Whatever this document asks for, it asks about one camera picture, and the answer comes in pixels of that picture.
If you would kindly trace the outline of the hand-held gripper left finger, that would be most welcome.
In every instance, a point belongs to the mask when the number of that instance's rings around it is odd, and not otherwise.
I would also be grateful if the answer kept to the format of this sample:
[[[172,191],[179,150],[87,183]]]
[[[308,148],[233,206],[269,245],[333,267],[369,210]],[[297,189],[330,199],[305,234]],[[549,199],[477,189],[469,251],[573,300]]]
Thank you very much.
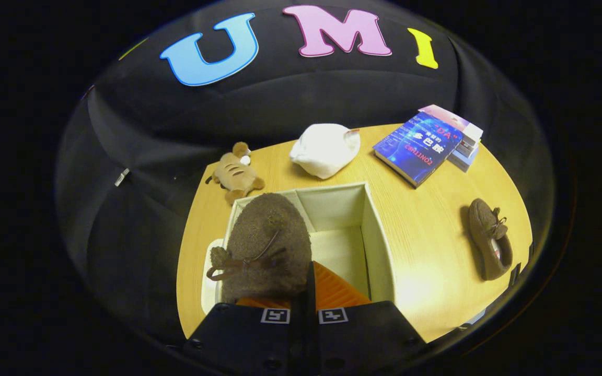
[[[217,375],[305,375],[306,295],[290,309],[216,304],[182,353]]]

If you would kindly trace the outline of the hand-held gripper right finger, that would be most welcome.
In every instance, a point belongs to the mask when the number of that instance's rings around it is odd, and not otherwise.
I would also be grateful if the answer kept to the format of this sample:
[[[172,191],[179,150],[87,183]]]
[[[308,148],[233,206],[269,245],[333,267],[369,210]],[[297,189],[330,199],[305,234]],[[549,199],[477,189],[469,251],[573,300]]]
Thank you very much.
[[[307,359],[316,375],[395,375],[427,356],[427,343],[389,300],[373,302],[322,264],[307,278]]]

